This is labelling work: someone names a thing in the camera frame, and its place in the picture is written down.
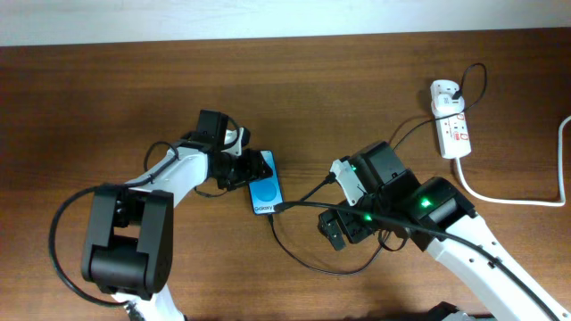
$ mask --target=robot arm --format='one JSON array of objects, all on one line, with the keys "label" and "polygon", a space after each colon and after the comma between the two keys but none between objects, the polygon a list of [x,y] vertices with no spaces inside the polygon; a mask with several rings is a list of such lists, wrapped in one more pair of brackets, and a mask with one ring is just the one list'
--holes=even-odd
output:
[{"label": "robot arm", "polygon": [[[492,254],[530,291],[526,292],[494,262],[465,244],[389,225],[349,211],[328,210],[319,215],[319,230],[336,250],[345,246],[343,238],[338,237],[342,232],[350,243],[358,243],[379,229],[393,231],[400,238],[410,238],[420,250],[447,267],[501,321],[539,321],[554,317],[565,320],[571,317],[506,252],[466,197],[440,177],[421,185],[387,143],[373,144],[352,157],[334,161],[331,172],[335,173],[346,197],[340,205],[381,213],[409,225],[468,240]],[[546,307],[540,307],[538,301]],[[545,308],[555,316],[548,316]]]},{"label": "robot arm", "polygon": [[[95,191],[81,273],[86,281],[119,301],[136,320],[184,320],[166,285],[172,263],[173,210],[196,186],[212,177],[234,190],[270,177],[259,151],[243,150],[249,132],[215,111],[201,111],[196,131],[174,143],[163,160],[128,185]],[[139,225],[138,238],[115,227]]]}]

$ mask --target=wire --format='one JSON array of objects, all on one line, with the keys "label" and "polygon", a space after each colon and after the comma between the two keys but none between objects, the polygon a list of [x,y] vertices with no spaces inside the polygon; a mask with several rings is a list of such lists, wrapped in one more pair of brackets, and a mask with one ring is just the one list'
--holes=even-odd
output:
[{"label": "wire", "polygon": [[281,203],[275,205],[274,209],[276,211],[283,211],[283,210],[290,209],[293,206],[309,206],[309,207],[318,207],[318,208],[330,209],[330,210],[342,210],[342,211],[349,212],[352,214],[361,215],[362,217],[369,216],[373,219],[379,220],[379,221],[387,223],[387,224],[406,227],[412,231],[418,231],[418,232],[426,233],[426,234],[434,236],[434,237],[440,237],[443,239],[451,239],[451,240],[456,241],[458,243],[462,243],[462,244],[466,245],[468,248],[470,248],[470,249],[476,251],[477,253],[481,254],[482,256],[484,256],[486,259],[488,259],[490,262],[492,262],[492,264],[495,267],[499,268],[509,279],[511,279],[517,286],[519,286],[519,288],[523,292],[525,292],[525,294],[527,294],[543,310],[543,312],[547,316],[549,316],[549,318],[551,320],[559,321],[559,318],[557,317],[557,315],[547,306],[547,304],[545,304],[545,302],[543,302],[542,299],[540,299],[537,296],[537,294],[535,294],[523,281],[521,281],[515,274],[513,274],[513,272],[511,272],[511,270],[509,270],[505,265],[503,265],[503,263],[501,262],[500,259],[494,258],[494,256],[492,254],[488,253],[483,248],[478,247],[477,245],[473,244],[472,242],[470,242],[470,241],[468,241],[462,237],[452,235],[452,234],[449,234],[446,232],[434,230],[432,228],[418,226],[418,225],[415,225],[415,224],[412,224],[412,223],[409,223],[406,221],[399,220],[397,218],[390,218],[390,217],[387,217],[385,215],[378,215],[376,213],[369,213],[369,212],[366,212],[365,210],[357,210],[357,209],[354,209],[354,208],[349,207],[349,206],[327,204],[327,203],[322,203],[322,202],[296,202],[296,201],[293,201],[293,202],[281,202]]},{"label": "wire", "polygon": [[151,156],[151,152],[153,152],[154,147],[160,145],[160,144],[164,144],[167,145],[177,156],[177,160],[179,160],[178,158],[178,150],[175,148],[175,146],[173,146],[171,143],[169,142],[164,142],[164,141],[159,141],[159,142],[155,142],[151,145],[151,147],[149,147],[149,149],[146,151],[146,155],[145,155],[145,160],[143,160],[143,169],[145,170],[145,172],[147,172],[149,170],[149,168],[147,167],[147,163],[149,162],[149,157]]},{"label": "wire", "polygon": [[383,247],[383,249],[385,249],[385,250],[387,250],[387,251],[400,251],[400,250],[402,250],[402,248],[404,248],[404,246],[407,244],[407,241],[408,241],[408,240],[409,240],[408,237],[402,239],[401,245],[400,245],[398,248],[396,248],[396,249],[392,249],[392,248],[388,247],[388,245],[386,245],[386,241],[381,241],[381,240],[379,239],[379,242],[381,243],[381,247]]},{"label": "wire", "polygon": [[456,159],[456,169],[458,171],[458,176],[462,186],[470,193],[472,196],[486,202],[497,202],[501,204],[512,204],[512,205],[536,205],[536,206],[551,206],[551,207],[561,207],[565,205],[566,198],[565,198],[565,187],[564,187],[564,179],[563,179],[563,128],[565,125],[571,120],[571,116],[565,118],[561,125],[559,125],[559,132],[558,132],[558,146],[557,146],[557,174],[558,174],[558,181],[559,181],[559,195],[560,200],[557,202],[544,202],[544,201],[528,201],[528,200],[502,200],[496,199],[492,197],[483,196],[477,192],[475,192],[464,178],[464,173],[462,172],[462,166],[460,165],[460,158]]},{"label": "wire", "polygon": [[143,317],[141,312],[137,309],[136,303],[130,302],[127,307],[125,307],[125,310],[127,311],[129,321],[145,321],[145,317]]},{"label": "wire", "polygon": [[316,193],[321,187],[327,185],[327,181],[324,180],[323,182],[319,183],[319,185],[315,186],[315,188],[313,188],[309,193],[305,194],[305,196],[303,196],[300,201],[303,202],[307,199],[309,199],[314,193]]},{"label": "wire", "polygon": [[418,125],[416,125],[415,127],[413,127],[411,130],[409,130],[409,132],[406,133],[406,134],[401,138],[401,140],[399,141],[399,143],[397,143],[397,144],[393,147],[393,150],[396,151],[396,149],[399,148],[399,145],[400,145],[402,142],[404,142],[404,141],[410,136],[410,134],[412,134],[415,130],[417,130],[417,129],[423,127],[424,125],[426,125],[426,124],[428,124],[428,123],[431,123],[431,122],[433,122],[433,121],[436,122],[436,121],[438,121],[438,120],[448,119],[448,118],[450,118],[450,117],[460,115],[462,112],[467,112],[470,108],[472,108],[472,107],[476,106],[478,103],[480,103],[480,101],[482,100],[482,98],[484,98],[485,90],[486,90],[486,88],[488,87],[488,70],[487,70],[487,68],[485,67],[485,65],[484,65],[483,63],[481,63],[481,62],[473,63],[473,64],[469,65],[469,66],[466,68],[466,70],[464,70],[464,74],[462,75],[462,80],[460,81],[459,90],[454,94],[454,96],[456,96],[456,95],[458,95],[458,94],[462,95],[462,90],[463,90],[463,87],[464,87],[464,80],[465,80],[465,78],[466,78],[466,75],[467,75],[468,72],[471,71],[474,67],[478,67],[478,66],[479,66],[479,67],[482,67],[482,69],[484,70],[484,85],[482,86],[482,91],[480,92],[480,95],[476,98],[476,100],[475,100],[471,105],[469,105],[467,108],[464,108],[461,112],[457,112],[457,113],[454,113],[454,114],[452,114],[452,115],[443,116],[443,117],[440,117],[440,118],[429,119],[429,120],[425,120],[425,121],[421,122],[420,124],[418,124]]},{"label": "wire", "polygon": [[200,196],[206,197],[206,198],[220,197],[220,196],[222,196],[222,195],[228,193],[228,191],[224,191],[224,192],[218,193],[218,194],[211,194],[211,193],[201,192],[201,191],[197,190],[196,187],[194,188],[194,192],[195,192],[197,195],[200,195]]},{"label": "wire", "polygon": [[[149,152],[147,152],[147,157],[145,157],[145,158],[148,158],[148,154],[150,154],[150,151],[153,149],[153,147],[155,145],[157,145],[157,143],[152,145],[152,148],[149,149]],[[65,274],[65,272],[63,272],[62,266],[60,265],[60,261],[57,259],[57,252],[55,250],[55,235],[57,232],[57,226],[60,222],[60,218],[62,217],[63,212],[72,203],[74,203],[79,198],[81,198],[81,197],[83,197],[89,193],[94,193],[101,188],[127,189],[127,188],[131,188],[131,187],[139,187],[139,186],[143,186],[143,185],[147,185],[149,183],[152,183],[153,180],[163,172],[163,170],[165,170],[168,166],[170,166],[173,162],[175,162],[178,159],[178,150],[175,149],[172,145],[170,145],[170,148],[172,148],[174,150],[174,153],[175,153],[174,156],[172,158],[170,158],[169,160],[167,160],[164,164],[162,164],[153,173],[149,174],[149,176],[147,178],[145,178],[141,181],[132,182],[132,183],[125,183],[125,184],[108,184],[108,183],[106,183],[106,184],[102,184],[102,185],[98,185],[98,186],[88,187],[86,189],[83,189],[83,190],[73,194],[70,198],[65,200],[65,202],[63,202],[62,205],[60,205],[59,209],[55,212],[54,218],[52,219],[52,225],[50,226],[50,233],[49,233],[49,236],[47,239],[47,249],[48,249],[49,257],[50,257],[50,260],[52,261],[52,265],[54,266],[55,273],[60,277],[60,279],[63,281],[63,283],[68,288],[70,288],[70,290],[72,290],[74,293],[76,293],[80,298],[87,300],[89,302],[92,302],[94,304],[100,305],[102,307],[107,307],[107,308],[121,308],[121,307],[126,307],[126,305],[129,304],[128,301],[113,302],[113,301],[106,301],[106,300],[97,299],[96,297],[91,296],[91,295],[85,293],[83,290],[81,290],[76,284],[74,284],[70,280],[70,278]]]},{"label": "wire", "polygon": [[[279,245],[279,247],[282,248],[282,250],[285,251],[285,253],[287,253],[287,255],[289,255],[292,259],[295,259],[299,264],[303,265],[304,267],[315,271],[315,272],[319,272],[319,273],[323,273],[329,276],[356,276],[357,274],[363,272],[364,270],[366,270],[371,263],[373,263],[377,258],[378,255],[381,253],[381,250],[383,249],[383,247],[381,245],[379,245],[379,247],[375,250],[375,252],[373,253],[373,255],[371,256],[371,258],[367,261],[367,263],[365,263],[362,267],[359,267],[353,271],[348,271],[348,272],[335,272],[335,271],[328,271],[322,268],[318,268],[318,267],[313,267],[305,262],[303,262],[301,259],[299,259],[298,257],[296,257],[293,253],[291,253],[283,244],[282,242],[279,240],[279,237],[277,236],[276,233],[276,228],[274,228],[274,218],[273,216],[270,214],[268,215],[268,221],[269,221],[269,226],[271,227],[271,232],[274,235],[274,238],[276,239],[277,244]],[[388,241],[389,237],[391,236],[391,233],[388,232],[386,233],[386,236],[384,238],[384,240],[382,241],[383,243],[385,243],[386,241]]]},{"label": "wire", "polygon": [[325,177],[325,179],[323,179],[323,182],[319,183],[319,185],[315,186],[315,188],[313,188],[309,193],[305,194],[305,196],[303,196],[300,199],[300,202],[303,202],[307,199],[309,199],[314,193],[316,193],[321,187],[327,185],[327,184],[333,184],[335,182],[336,179],[336,175],[333,172],[329,172],[329,174],[327,174],[327,176]]}]

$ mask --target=power plug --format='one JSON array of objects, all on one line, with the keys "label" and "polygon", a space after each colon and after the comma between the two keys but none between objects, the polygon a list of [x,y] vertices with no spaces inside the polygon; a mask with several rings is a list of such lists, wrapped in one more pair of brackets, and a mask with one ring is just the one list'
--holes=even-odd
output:
[{"label": "power plug", "polygon": [[[459,90],[451,80],[436,80],[430,86],[432,95],[431,110],[436,118],[445,117],[464,110],[464,98],[453,99]],[[468,136],[468,126],[464,112],[447,119],[436,121],[440,154],[445,159],[464,157],[472,152]]]}]

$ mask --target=wood grain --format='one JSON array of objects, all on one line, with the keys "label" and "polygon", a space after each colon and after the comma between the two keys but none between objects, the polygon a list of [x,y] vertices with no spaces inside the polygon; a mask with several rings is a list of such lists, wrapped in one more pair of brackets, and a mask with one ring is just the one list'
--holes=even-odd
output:
[{"label": "wood grain", "polygon": [[[47,257],[50,221],[78,189],[138,176],[146,148],[175,141],[203,108],[248,127],[252,148],[273,150],[285,198],[293,200],[332,160],[389,140],[407,120],[399,139],[427,117],[432,80],[459,80],[470,63],[484,62],[489,89],[468,114],[467,180],[490,196],[555,199],[557,127],[571,114],[569,57],[571,29],[0,48],[0,318],[127,318],[82,301],[59,281]],[[479,76],[469,77],[468,101]],[[568,139],[565,149],[571,151]],[[415,133],[399,156],[421,181],[441,176],[458,184],[431,127]],[[569,169],[568,156],[564,162]],[[568,170],[567,185],[570,178]],[[315,197],[341,198],[333,185]],[[571,307],[569,207],[468,198],[515,259]],[[70,276],[97,293],[79,273],[89,205],[81,200],[66,213],[57,246]],[[277,218],[292,251],[324,268],[368,259],[375,240],[335,252],[316,228],[318,213],[296,209]],[[179,204],[169,284],[178,308],[203,319],[375,317],[443,300],[485,312],[413,245],[383,253],[355,277],[299,266],[277,247],[266,219],[251,213],[245,190],[218,200],[190,195]]]}]

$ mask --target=white wall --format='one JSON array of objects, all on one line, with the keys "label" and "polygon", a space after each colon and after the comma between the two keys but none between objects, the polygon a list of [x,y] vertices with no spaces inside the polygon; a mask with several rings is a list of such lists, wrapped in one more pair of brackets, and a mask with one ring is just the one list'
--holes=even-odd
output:
[{"label": "white wall", "polygon": [[0,45],[571,26],[571,0],[0,0]]}]

